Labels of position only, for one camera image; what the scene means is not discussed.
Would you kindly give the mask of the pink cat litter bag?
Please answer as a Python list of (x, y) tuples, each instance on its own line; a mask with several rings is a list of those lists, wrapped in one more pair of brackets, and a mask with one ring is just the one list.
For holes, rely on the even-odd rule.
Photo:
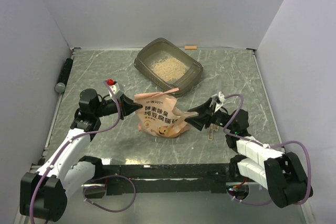
[(175, 138), (190, 129), (185, 119), (197, 116), (198, 113), (184, 112), (176, 107), (177, 98), (172, 94), (178, 90), (174, 88), (134, 96), (134, 102), (143, 106), (135, 112), (140, 120), (139, 131), (155, 137)]

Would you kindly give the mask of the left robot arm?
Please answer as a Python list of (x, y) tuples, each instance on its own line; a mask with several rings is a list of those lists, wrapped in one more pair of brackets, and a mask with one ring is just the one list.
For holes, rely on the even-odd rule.
[(28, 216), (31, 223), (35, 219), (56, 222), (66, 210), (70, 196), (85, 182), (107, 182), (100, 158), (84, 156), (78, 162), (77, 156), (86, 148), (96, 134), (102, 133), (101, 117), (117, 114), (118, 120), (141, 109), (112, 85), (108, 87), (109, 99), (104, 99), (94, 89), (80, 93), (79, 108), (70, 130), (51, 158), (36, 172), (27, 172), (20, 181), (21, 215)]

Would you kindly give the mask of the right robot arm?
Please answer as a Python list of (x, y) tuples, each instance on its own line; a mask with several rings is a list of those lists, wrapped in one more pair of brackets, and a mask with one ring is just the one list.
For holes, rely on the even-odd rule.
[(205, 103), (189, 109), (186, 122), (198, 130), (211, 125), (223, 129), (227, 145), (237, 154), (230, 162), (229, 175), (235, 181), (251, 179), (269, 193), (279, 208), (302, 205), (313, 195), (311, 162), (307, 148), (299, 141), (269, 145), (248, 132), (249, 114), (243, 101), (229, 114), (226, 97), (216, 94)]

